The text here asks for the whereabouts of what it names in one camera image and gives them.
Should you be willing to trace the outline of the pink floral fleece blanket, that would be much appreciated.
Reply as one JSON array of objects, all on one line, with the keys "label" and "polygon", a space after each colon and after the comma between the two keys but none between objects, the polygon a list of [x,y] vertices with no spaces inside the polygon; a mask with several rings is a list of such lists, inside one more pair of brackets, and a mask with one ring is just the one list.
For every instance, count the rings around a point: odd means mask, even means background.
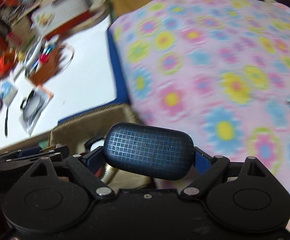
[{"label": "pink floral fleece blanket", "polygon": [[289,7],[153,0],[110,33],[145,124],[186,132],[209,155],[255,156],[290,193]]}]

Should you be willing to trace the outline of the brown leather organizer tray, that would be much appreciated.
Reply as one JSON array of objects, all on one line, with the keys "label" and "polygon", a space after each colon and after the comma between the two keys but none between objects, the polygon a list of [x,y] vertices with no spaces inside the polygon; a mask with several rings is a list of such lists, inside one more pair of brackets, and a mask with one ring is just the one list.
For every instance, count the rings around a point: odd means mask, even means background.
[{"label": "brown leather organizer tray", "polygon": [[[65,59],[63,55],[64,50],[70,52],[70,57],[69,61],[65,63],[65,66],[61,67],[61,62]],[[40,66],[25,76],[33,85],[42,86],[52,77],[66,69],[66,67],[71,63],[74,53],[75,50],[72,46],[56,46],[48,54],[42,54],[41,58],[43,59],[43,62],[41,63],[40,59],[38,60],[38,65]]]}]

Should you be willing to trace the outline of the black pen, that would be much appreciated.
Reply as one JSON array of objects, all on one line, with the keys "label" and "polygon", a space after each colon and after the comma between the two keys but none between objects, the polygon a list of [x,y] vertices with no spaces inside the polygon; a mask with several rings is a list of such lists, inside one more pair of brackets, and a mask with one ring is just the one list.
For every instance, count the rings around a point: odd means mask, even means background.
[{"label": "black pen", "polygon": [[5,123],[4,123],[4,135],[8,137],[8,115],[9,115],[9,107],[6,108],[6,115],[5,115]]}]

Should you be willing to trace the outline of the fabric-lined woven basket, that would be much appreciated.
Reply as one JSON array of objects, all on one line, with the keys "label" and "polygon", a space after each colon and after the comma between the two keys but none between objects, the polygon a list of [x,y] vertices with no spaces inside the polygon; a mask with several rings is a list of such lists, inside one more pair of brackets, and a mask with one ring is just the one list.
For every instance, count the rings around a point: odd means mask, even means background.
[{"label": "fabric-lined woven basket", "polygon": [[105,137],[109,129],[116,123],[139,123],[137,114],[127,104],[101,107],[79,117],[57,125],[49,137],[50,145],[66,145],[69,154],[85,152],[84,143],[100,135]]}]

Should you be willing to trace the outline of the tissue pack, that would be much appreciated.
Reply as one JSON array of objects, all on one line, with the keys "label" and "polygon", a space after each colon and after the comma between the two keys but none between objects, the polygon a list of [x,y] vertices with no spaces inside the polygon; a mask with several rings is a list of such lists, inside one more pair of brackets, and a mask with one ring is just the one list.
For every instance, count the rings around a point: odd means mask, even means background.
[{"label": "tissue pack", "polygon": [[17,87],[10,80],[0,80],[0,99],[4,105],[10,106],[17,92]]}]

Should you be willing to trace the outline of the desk calendar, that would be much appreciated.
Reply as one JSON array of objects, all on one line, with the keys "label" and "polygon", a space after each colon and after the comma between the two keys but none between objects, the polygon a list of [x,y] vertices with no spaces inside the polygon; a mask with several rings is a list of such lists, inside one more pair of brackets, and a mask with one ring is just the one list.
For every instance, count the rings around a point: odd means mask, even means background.
[{"label": "desk calendar", "polygon": [[50,40],[92,16],[86,0],[54,0],[31,16],[34,29],[42,38]]}]

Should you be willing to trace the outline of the red plastic bag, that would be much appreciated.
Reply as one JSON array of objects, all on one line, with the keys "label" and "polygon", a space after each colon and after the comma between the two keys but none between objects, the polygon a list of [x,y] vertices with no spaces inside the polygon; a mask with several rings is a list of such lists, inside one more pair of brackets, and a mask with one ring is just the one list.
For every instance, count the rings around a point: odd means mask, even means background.
[{"label": "red plastic bag", "polygon": [[0,79],[7,76],[17,64],[15,52],[5,53],[0,58]]}]

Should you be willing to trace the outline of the blue foam table edge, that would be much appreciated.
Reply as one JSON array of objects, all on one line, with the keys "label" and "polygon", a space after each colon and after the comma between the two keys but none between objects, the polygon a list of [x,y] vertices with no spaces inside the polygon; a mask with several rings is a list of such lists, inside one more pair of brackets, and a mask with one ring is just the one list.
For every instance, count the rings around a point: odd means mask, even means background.
[{"label": "blue foam table edge", "polygon": [[111,62],[111,66],[112,66],[112,70],[113,70],[113,74],[114,74],[114,79],[115,79],[115,85],[116,85],[116,92],[117,92],[116,98],[113,101],[110,101],[104,105],[89,108],[89,109],[84,110],[82,112],[78,112],[78,113],[75,113],[74,115],[70,115],[70,116],[67,116],[63,119],[60,119],[57,122],[58,125],[63,124],[66,121],[69,121],[70,119],[79,117],[83,114],[87,114],[87,113],[92,112],[94,110],[99,110],[99,109],[101,109],[101,107],[107,107],[107,106],[112,106],[114,104],[121,104],[121,103],[127,103],[127,104],[130,103],[129,92],[127,91],[123,71],[122,71],[121,64],[120,64],[118,51],[116,48],[116,44],[114,42],[113,34],[110,31],[110,28],[107,28],[106,34],[107,34],[107,45],[108,45],[108,51],[109,51],[109,55],[110,55],[110,62]]}]

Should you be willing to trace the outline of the dark blue grid case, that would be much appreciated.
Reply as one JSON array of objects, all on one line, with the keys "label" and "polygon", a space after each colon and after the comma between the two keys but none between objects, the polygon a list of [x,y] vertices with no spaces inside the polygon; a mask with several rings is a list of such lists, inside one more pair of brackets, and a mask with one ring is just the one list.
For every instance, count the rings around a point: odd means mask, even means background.
[{"label": "dark blue grid case", "polygon": [[191,137],[172,129],[120,122],[104,141],[104,159],[112,167],[147,177],[180,180],[194,162]]}]

